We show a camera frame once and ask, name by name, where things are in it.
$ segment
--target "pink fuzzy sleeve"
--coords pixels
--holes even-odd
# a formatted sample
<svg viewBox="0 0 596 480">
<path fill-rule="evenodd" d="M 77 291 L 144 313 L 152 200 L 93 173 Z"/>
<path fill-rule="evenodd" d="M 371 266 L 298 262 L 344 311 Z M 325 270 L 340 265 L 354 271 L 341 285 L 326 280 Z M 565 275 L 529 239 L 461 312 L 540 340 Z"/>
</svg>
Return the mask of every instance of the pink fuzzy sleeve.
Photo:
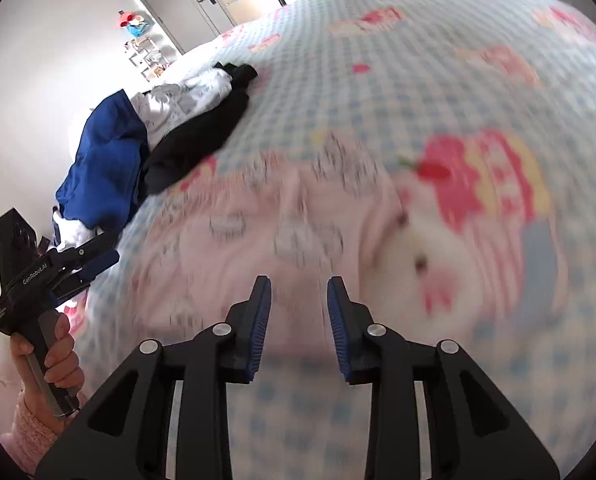
<svg viewBox="0 0 596 480">
<path fill-rule="evenodd" d="M 18 397 L 11 433 L 0 436 L 0 443 L 19 468 L 33 474 L 40 459 L 56 441 L 55 435 L 35 418 L 25 406 L 23 394 Z"/>
</svg>

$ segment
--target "bedsheet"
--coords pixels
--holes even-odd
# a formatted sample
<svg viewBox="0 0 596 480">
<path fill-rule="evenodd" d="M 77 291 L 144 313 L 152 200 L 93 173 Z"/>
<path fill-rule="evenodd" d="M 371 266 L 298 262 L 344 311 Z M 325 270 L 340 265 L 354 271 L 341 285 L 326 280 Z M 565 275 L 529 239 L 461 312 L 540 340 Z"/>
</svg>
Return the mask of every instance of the bedsheet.
<svg viewBox="0 0 596 480">
<path fill-rule="evenodd" d="M 330 130 L 361 140 L 394 174 L 443 153 L 466 182 L 465 164 L 489 164 L 502 145 L 520 154 L 504 160 L 523 178 L 515 187 L 494 182 L 495 206 L 513 212 L 520 201 L 524 221 L 542 218 L 554 234 L 558 270 L 541 300 L 552 316 L 533 326 L 532 307 L 545 304 L 526 304 L 513 335 L 479 325 L 461 343 L 566 475 L 596 439 L 596 27 L 556 0 L 299 0 L 191 51 L 167 77 L 218 61 L 249 63 L 259 77 L 231 139 L 198 171 L 240 170 L 269 149 L 312 158 Z M 486 190 L 474 196 L 488 203 Z M 447 201 L 447 221 L 470 218 L 468 206 Z M 166 206 L 166 194 L 142 205 L 121 238 L 120 262 L 91 287 L 76 342 L 88 394 L 139 343 L 123 299 Z M 517 216 L 507 218 L 511 229 Z M 184 338 L 175 324 L 160 337 Z M 254 382 L 229 393 L 235 478 L 362 477 L 370 390 L 346 386 L 334 364 L 265 355 Z"/>
</svg>

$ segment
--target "blue clothing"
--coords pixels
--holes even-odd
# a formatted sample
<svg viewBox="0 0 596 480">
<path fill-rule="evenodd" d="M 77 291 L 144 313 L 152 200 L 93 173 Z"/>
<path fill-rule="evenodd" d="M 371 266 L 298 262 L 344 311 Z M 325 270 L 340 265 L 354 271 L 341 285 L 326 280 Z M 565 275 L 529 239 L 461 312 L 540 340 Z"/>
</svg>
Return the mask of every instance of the blue clothing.
<svg viewBox="0 0 596 480">
<path fill-rule="evenodd" d="M 147 128 L 124 90 L 105 98 L 82 130 L 76 162 L 56 191 L 60 213 L 88 229 L 122 229 L 138 208 L 138 179 L 149 155 Z"/>
</svg>

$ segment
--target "cartoon character print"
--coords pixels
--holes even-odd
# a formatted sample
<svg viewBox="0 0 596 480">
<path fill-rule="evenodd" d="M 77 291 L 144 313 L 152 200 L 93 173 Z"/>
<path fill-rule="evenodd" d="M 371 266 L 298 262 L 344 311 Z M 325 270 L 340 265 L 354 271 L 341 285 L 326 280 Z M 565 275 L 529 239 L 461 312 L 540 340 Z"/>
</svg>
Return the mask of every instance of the cartoon character print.
<svg viewBox="0 0 596 480">
<path fill-rule="evenodd" d="M 249 45 L 247 48 L 249 49 L 249 52 L 253 52 L 254 54 L 258 52 L 263 52 L 270 46 L 278 43 L 281 37 L 282 35 L 277 32 L 275 34 L 272 34 L 271 36 L 268 36 L 267 38 L 264 38 L 260 43 Z"/>
<path fill-rule="evenodd" d="M 329 27 L 329 32 L 334 36 L 351 38 L 391 30 L 407 17 L 405 12 L 398 7 L 388 6 L 372 10 L 355 20 L 342 20 Z"/>
<path fill-rule="evenodd" d="M 360 144 L 349 150 L 333 132 L 325 137 L 323 149 L 312 165 L 318 180 L 342 181 L 343 189 L 354 196 L 372 193 L 378 180 L 378 166 Z"/>
<path fill-rule="evenodd" d="M 141 288 L 152 286 L 153 283 L 159 283 L 162 279 L 162 273 L 166 273 L 166 269 L 178 266 L 180 262 L 179 232 L 167 230 L 153 233 L 152 228 L 148 238 L 144 250 L 151 255 L 151 259 L 148 266 L 132 276 L 130 287 L 132 294 L 139 293 Z"/>
<path fill-rule="evenodd" d="M 242 34 L 245 30 L 245 24 L 242 23 L 237 27 L 230 28 L 227 32 L 220 35 L 220 39 L 222 40 L 222 47 L 230 46 L 233 44 L 234 41 L 238 39 L 238 37 Z"/>
<path fill-rule="evenodd" d="M 456 48 L 456 54 L 481 68 L 492 68 L 514 83 L 539 86 L 540 78 L 522 56 L 506 45 L 493 45 L 482 50 Z"/>
<path fill-rule="evenodd" d="M 404 211 L 361 283 L 374 317 L 415 340 L 468 338 L 476 324 L 529 330 L 562 309 L 567 268 L 550 195 L 517 137 L 438 136 L 393 178 Z"/>
<path fill-rule="evenodd" d="M 354 74 L 364 74 L 371 70 L 371 66 L 366 63 L 354 63 L 351 67 L 351 71 Z"/>
<path fill-rule="evenodd" d="M 215 172 L 216 160 L 213 155 L 210 155 L 190 171 L 184 179 L 169 187 L 160 213 L 149 230 L 149 238 L 161 239 L 172 226 L 184 220 L 187 216 L 189 202 L 198 198 L 197 194 L 189 193 L 191 184 L 197 179 L 214 176 Z"/>
<path fill-rule="evenodd" d="M 242 211 L 211 217 L 209 218 L 209 231 L 215 240 L 221 242 L 242 238 L 247 231 L 247 222 Z"/>
<path fill-rule="evenodd" d="M 580 46 L 596 45 L 596 26 L 587 17 L 558 7 L 537 9 L 533 18 L 542 27 L 552 28 L 566 42 Z"/>
<path fill-rule="evenodd" d="M 259 189 L 269 182 L 271 160 L 264 155 L 257 156 L 243 171 L 243 177 L 249 187 Z"/>
<path fill-rule="evenodd" d="M 200 316 L 195 316 L 196 308 L 189 294 L 174 301 L 170 308 L 163 309 L 169 312 L 169 327 L 167 335 L 174 336 L 175 341 L 188 341 L 204 330 Z"/>
<path fill-rule="evenodd" d="M 305 219 L 281 222 L 273 240 L 273 252 L 296 267 L 331 267 L 344 252 L 340 229 L 333 224 L 312 224 Z"/>
</svg>

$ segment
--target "gray door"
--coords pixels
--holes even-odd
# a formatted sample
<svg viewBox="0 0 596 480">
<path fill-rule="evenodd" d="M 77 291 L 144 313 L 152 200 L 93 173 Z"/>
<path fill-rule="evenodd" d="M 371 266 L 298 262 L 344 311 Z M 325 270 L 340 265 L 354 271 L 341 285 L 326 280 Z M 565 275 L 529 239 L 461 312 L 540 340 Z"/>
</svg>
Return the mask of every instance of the gray door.
<svg viewBox="0 0 596 480">
<path fill-rule="evenodd" d="M 196 0 L 140 0 L 182 53 L 218 36 Z"/>
</svg>

